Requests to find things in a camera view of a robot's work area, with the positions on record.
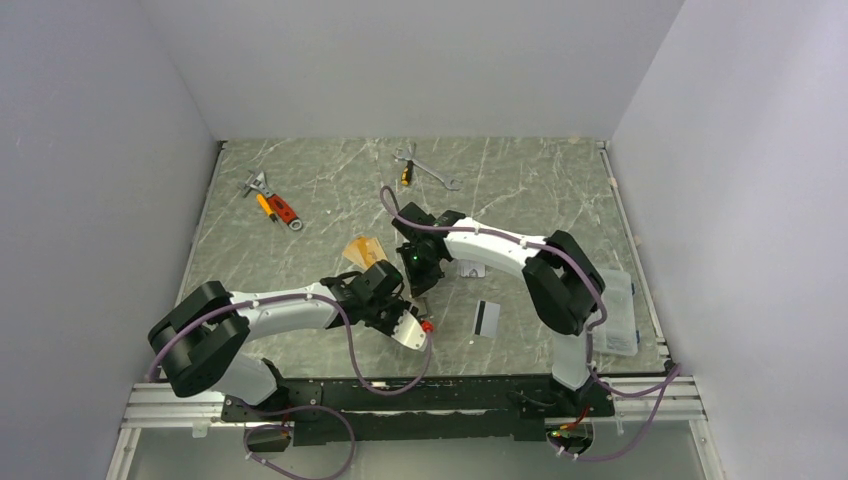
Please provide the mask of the gold credit card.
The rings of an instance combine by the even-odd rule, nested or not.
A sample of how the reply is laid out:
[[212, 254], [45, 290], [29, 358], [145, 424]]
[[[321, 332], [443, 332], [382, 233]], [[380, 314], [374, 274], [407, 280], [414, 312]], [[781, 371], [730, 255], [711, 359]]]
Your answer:
[[362, 270], [367, 270], [378, 261], [387, 259], [379, 240], [364, 236], [359, 236], [351, 241], [343, 250], [342, 255]]

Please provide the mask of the single silver credit card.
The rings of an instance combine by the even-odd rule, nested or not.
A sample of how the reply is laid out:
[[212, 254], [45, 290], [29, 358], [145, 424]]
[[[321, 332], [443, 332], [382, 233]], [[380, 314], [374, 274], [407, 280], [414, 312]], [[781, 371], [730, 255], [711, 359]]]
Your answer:
[[497, 336], [500, 313], [500, 304], [480, 300], [477, 303], [474, 313], [472, 334], [486, 338], [495, 338]]

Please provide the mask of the grey card holder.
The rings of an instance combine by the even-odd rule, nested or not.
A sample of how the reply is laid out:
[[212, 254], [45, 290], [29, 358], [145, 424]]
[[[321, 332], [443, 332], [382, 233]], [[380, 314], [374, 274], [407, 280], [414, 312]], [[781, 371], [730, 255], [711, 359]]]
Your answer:
[[431, 319], [432, 312], [426, 297], [412, 298], [411, 303], [417, 308], [416, 317], [419, 320], [429, 321]]

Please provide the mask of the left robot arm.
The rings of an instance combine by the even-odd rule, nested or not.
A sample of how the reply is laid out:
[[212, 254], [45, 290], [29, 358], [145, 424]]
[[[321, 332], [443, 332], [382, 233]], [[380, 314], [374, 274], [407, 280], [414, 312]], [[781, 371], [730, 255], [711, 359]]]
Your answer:
[[272, 420], [288, 402], [282, 376], [272, 362], [242, 354], [242, 347], [292, 331], [363, 323], [406, 348], [424, 351], [428, 335], [416, 308], [402, 298], [403, 287], [401, 273], [386, 260], [276, 292], [235, 292], [208, 281], [148, 332], [155, 353], [151, 369], [164, 372], [178, 397], [215, 391]]

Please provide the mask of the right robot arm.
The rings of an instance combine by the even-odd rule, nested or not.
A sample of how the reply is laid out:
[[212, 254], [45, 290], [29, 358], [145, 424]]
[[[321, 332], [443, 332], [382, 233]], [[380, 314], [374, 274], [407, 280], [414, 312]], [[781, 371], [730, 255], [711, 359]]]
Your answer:
[[413, 202], [393, 215], [392, 226], [405, 239], [398, 253], [414, 297], [435, 287], [444, 277], [441, 263], [454, 260], [523, 280], [538, 318], [553, 332], [553, 406], [574, 415], [588, 404], [592, 359], [586, 322], [605, 311], [605, 283], [573, 236], [560, 230], [520, 235], [452, 210], [435, 217]]

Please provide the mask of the silver open-end wrench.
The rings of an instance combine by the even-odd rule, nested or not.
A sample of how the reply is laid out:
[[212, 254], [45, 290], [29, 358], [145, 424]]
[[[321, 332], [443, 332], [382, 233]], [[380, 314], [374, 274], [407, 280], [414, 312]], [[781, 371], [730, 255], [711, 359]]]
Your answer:
[[417, 159], [411, 149], [397, 149], [393, 154], [396, 161], [411, 161], [416, 168], [422, 169], [427, 174], [433, 176], [440, 181], [444, 187], [451, 191], [459, 191], [462, 188], [463, 182], [447, 173], [443, 173], [434, 167], [427, 165], [420, 159]]

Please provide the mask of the yellow black screwdriver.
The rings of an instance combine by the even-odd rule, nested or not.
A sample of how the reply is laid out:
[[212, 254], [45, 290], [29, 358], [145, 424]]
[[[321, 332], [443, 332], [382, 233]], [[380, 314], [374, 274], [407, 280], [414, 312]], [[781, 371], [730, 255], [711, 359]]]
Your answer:
[[413, 160], [406, 160], [401, 173], [400, 183], [403, 186], [409, 186], [412, 183], [415, 164]]

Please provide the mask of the orange utility knife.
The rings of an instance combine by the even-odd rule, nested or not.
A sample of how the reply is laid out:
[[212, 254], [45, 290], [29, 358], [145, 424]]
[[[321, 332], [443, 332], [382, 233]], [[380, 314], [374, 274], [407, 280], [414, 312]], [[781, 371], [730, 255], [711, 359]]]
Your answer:
[[269, 220], [275, 224], [279, 222], [278, 216], [276, 212], [272, 209], [270, 203], [266, 199], [264, 195], [261, 193], [256, 195], [256, 200], [260, 207], [262, 208], [264, 214], [269, 218]]

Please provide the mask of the red adjustable wrench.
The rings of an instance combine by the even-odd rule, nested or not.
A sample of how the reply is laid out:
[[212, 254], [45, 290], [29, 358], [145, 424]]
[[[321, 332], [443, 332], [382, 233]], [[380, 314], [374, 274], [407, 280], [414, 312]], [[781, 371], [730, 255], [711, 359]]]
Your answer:
[[256, 195], [261, 193], [276, 212], [279, 219], [278, 225], [285, 225], [292, 231], [300, 231], [304, 227], [303, 221], [294, 209], [268, 186], [265, 172], [263, 170], [250, 170], [249, 173], [250, 176], [240, 187], [241, 195], [247, 197], [251, 193]]

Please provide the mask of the clear plastic screw box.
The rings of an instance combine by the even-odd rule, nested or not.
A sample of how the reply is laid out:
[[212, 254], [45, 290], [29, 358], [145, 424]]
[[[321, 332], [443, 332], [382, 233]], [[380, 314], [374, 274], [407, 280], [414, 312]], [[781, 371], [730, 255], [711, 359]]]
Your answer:
[[593, 348], [596, 352], [633, 357], [638, 352], [634, 294], [631, 275], [625, 271], [599, 269], [605, 288], [602, 301], [607, 319], [593, 329]]

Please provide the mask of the black base frame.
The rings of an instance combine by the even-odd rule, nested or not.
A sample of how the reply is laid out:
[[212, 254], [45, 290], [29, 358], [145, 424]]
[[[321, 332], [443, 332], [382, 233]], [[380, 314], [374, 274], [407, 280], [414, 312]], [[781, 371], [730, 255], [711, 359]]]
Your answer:
[[355, 379], [289, 379], [288, 396], [246, 409], [227, 395], [226, 423], [291, 422], [296, 446], [345, 441], [507, 437], [542, 441], [548, 426], [574, 419], [611, 418], [612, 397], [594, 382], [570, 392], [549, 374], [429, 377], [398, 396], [367, 391]]

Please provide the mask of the aluminium rail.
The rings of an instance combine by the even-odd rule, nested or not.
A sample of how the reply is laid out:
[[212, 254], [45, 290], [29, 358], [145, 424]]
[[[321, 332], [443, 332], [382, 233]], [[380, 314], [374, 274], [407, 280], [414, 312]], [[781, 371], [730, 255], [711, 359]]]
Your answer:
[[[431, 377], [399, 396], [384, 397], [367, 391], [353, 379], [293, 379], [287, 406], [297, 412], [288, 420], [317, 419], [310, 406], [361, 415], [482, 414], [506, 411], [523, 418], [550, 420], [576, 418], [585, 413], [601, 421], [635, 422], [656, 414], [658, 421], [701, 421], [707, 415], [695, 382], [679, 377], [663, 395], [652, 391], [656, 377], [612, 377], [612, 392], [593, 386], [580, 400], [568, 401], [563, 388], [545, 375], [490, 375]], [[282, 419], [274, 407], [267, 416], [248, 410], [238, 401], [217, 392], [179, 398], [167, 384], [138, 384], [130, 395], [121, 426], [142, 428], [205, 428], [252, 425]]]

